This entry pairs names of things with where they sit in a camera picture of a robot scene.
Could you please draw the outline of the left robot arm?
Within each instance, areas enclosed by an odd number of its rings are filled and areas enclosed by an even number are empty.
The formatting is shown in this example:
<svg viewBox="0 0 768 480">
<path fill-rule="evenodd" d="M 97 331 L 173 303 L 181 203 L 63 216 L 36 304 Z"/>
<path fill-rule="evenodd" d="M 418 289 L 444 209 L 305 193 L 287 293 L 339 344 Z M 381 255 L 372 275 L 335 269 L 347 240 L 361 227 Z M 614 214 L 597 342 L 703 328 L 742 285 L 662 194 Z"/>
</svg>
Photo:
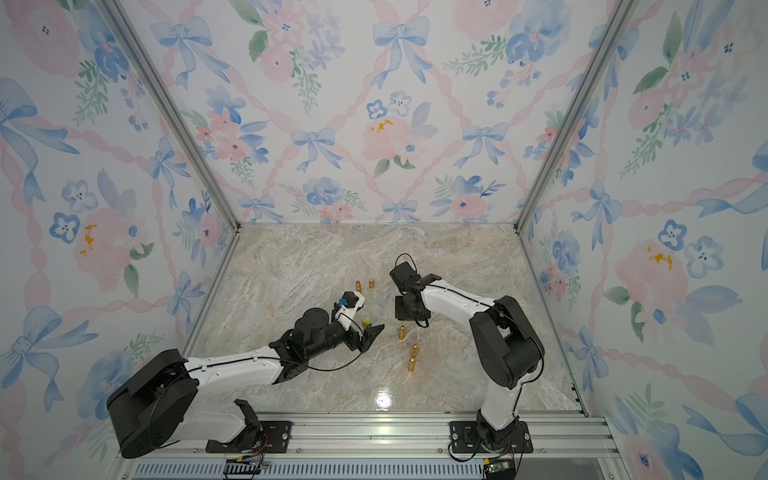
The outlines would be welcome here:
<svg viewBox="0 0 768 480">
<path fill-rule="evenodd" d="M 214 404 L 211 397 L 292 380 L 340 345 L 366 353 L 384 328 L 358 324 L 356 312 L 345 305 L 333 313 L 311 308 L 280 338 L 245 353 L 159 353 L 106 402 L 121 456 L 135 459 L 182 441 L 204 441 L 209 453 L 262 453 L 273 438 L 251 404 Z"/>
</svg>

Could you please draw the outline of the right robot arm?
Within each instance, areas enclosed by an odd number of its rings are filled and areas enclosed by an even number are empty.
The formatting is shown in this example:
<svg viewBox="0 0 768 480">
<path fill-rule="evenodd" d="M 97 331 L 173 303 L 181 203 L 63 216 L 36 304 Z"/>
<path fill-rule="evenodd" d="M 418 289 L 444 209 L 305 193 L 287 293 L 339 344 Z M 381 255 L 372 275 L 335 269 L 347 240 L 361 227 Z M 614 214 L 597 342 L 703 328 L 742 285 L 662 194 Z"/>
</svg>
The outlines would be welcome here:
<svg viewBox="0 0 768 480">
<path fill-rule="evenodd" d="M 481 444 L 492 450 L 517 447 L 525 434 L 518 406 L 523 387 L 539 379 L 545 348 L 511 296 L 491 299 L 452 286 L 435 274 L 420 275 L 407 262 L 389 272 L 398 295 L 395 318 L 426 328 L 435 314 L 469 327 L 488 389 L 476 417 Z"/>
</svg>

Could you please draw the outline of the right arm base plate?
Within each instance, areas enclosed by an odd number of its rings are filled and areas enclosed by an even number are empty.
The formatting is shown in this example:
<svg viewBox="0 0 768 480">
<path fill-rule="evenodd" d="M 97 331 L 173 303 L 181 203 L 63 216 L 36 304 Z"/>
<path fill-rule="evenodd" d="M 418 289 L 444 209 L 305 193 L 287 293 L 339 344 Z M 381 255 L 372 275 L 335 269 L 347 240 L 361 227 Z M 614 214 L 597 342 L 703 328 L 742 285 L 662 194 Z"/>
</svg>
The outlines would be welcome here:
<svg viewBox="0 0 768 480">
<path fill-rule="evenodd" d="M 453 421 L 449 423 L 449 435 L 451 450 L 458 454 L 534 451 L 528 425 L 521 420 L 502 430 L 494 430 L 485 422 Z"/>
</svg>

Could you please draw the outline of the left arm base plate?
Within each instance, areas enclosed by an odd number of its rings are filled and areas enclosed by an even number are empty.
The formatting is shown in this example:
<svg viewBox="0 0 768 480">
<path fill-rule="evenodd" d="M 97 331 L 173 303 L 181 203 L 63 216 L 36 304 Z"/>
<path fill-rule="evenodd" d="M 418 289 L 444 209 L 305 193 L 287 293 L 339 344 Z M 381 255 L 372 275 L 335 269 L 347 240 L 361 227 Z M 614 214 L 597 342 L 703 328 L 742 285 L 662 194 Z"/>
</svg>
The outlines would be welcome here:
<svg viewBox="0 0 768 480">
<path fill-rule="evenodd" d="M 228 442 L 209 440 L 205 451 L 211 454 L 284 454 L 288 450 L 293 423 L 263 421 L 258 427 L 246 425 Z"/>
</svg>

